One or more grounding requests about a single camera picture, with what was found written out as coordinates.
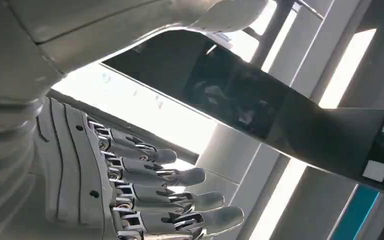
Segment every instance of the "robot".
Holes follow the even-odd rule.
[[[0,0],[0,240],[196,240],[242,211],[176,154],[46,98],[66,74],[164,31],[233,32],[266,0]]]

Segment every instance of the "robotic arm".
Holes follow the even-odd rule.
[[[103,143],[85,113],[44,98],[53,84],[163,31],[245,28],[266,2],[0,0],[0,240],[114,239],[114,216],[107,207],[114,183],[105,179],[108,166],[98,160]],[[183,176],[158,167],[153,171],[170,184]],[[235,226],[223,219],[238,215],[235,210],[173,214],[144,213],[120,224],[135,226],[133,233],[146,229],[149,219],[165,219],[167,236],[181,230],[196,239],[203,236],[197,229],[211,236]],[[221,222],[216,225],[224,228],[205,227],[205,222]],[[155,239],[152,231],[147,236]]]

